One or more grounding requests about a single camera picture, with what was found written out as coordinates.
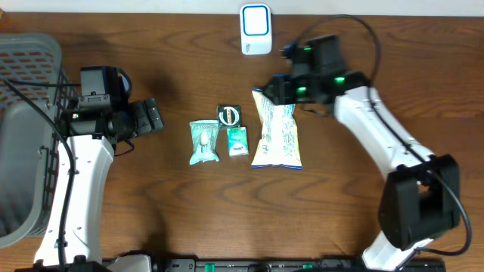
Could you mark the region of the yellow white snack bag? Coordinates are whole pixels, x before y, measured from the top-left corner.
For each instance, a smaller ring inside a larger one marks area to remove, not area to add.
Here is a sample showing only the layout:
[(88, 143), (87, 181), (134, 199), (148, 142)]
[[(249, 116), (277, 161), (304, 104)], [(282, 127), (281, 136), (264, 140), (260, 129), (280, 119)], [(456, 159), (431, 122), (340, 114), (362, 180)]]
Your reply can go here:
[(251, 167), (301, 170), (295, 105), (274, 105), (260, 88), (254, 88), (252, 95), (262, 131)]

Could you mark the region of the black round logo packet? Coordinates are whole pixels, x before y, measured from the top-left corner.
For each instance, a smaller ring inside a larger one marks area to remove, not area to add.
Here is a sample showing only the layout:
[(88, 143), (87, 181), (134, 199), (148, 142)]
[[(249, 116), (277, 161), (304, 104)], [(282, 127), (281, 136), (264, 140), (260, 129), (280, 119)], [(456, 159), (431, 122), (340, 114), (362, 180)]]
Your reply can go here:
[(241, 126), (240, 106), (218, 105), (217, 116), (220, 129), (234, 128)]

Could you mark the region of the light green candy packet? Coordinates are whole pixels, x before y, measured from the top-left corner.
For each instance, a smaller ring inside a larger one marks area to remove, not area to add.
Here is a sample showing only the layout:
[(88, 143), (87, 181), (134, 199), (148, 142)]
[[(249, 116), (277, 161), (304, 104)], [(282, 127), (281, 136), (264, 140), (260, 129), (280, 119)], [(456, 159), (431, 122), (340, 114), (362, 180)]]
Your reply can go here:
[(197, 120), (190, 122), (191, 138), (194, 152), (189, 164), (199, 162), (219, 161), (216, 153), (216, 141), (219, 134), (219, 123), (217, 120)]

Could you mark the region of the small teal gum pack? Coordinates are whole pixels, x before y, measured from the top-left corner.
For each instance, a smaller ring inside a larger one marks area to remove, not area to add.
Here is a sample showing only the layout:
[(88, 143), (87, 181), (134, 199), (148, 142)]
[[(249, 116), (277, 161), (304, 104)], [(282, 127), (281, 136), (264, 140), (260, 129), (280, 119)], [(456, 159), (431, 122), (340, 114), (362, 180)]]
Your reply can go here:
[(249, 154), (247, 129), (236, 127), (227, 129), (229, 156), (244, 156)]

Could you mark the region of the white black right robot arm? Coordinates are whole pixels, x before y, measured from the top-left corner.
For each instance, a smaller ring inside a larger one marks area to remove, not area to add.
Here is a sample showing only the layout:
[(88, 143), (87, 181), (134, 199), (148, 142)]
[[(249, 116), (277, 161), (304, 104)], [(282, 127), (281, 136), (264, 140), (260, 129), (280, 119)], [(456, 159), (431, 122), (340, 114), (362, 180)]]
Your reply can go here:
[(380, 99), (372, 78), (346, 68), (336, 35), (282, 54), (288, 75), (262, 89), (271, 102), (322, 104), (363, 146), (384, 180), (378, 210), (380, 232), (361, 255), (368, 270), (402, 269), (419, 251), (460, 223), (460, 173), (449, 155), (436, 156), (410, 135)]

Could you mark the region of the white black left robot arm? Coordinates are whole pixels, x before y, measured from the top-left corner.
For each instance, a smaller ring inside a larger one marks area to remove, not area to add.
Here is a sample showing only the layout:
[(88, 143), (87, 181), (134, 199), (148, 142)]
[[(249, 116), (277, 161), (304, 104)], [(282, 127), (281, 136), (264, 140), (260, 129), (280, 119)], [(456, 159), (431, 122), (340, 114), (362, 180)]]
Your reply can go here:
[(31, 271), (151, 271), (148, 255), (127, 255), (102, 263), (100, 226), (104, 188), (121, 142), (163, 128), (155, 100), (131, 102), (132, 81), (114, 66), (80, 70), (80, 96), (70, 99), (59, 120), (48, 125), (63, 149), (47, 231)]

